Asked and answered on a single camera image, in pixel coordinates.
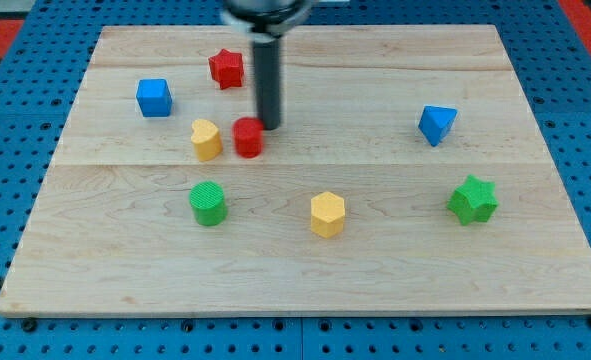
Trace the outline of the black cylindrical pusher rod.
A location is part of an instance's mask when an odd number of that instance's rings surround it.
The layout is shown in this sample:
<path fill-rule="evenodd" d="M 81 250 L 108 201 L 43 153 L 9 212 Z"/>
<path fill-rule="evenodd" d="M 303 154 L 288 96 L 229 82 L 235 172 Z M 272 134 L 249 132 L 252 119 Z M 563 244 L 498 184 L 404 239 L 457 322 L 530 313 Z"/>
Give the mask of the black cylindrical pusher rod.
<path fill-rule="evenodd" d="M 280 39 L 252 44 L 256 113 L 268 131 L 279 128 L 282 119 L 280 50 Z"/>

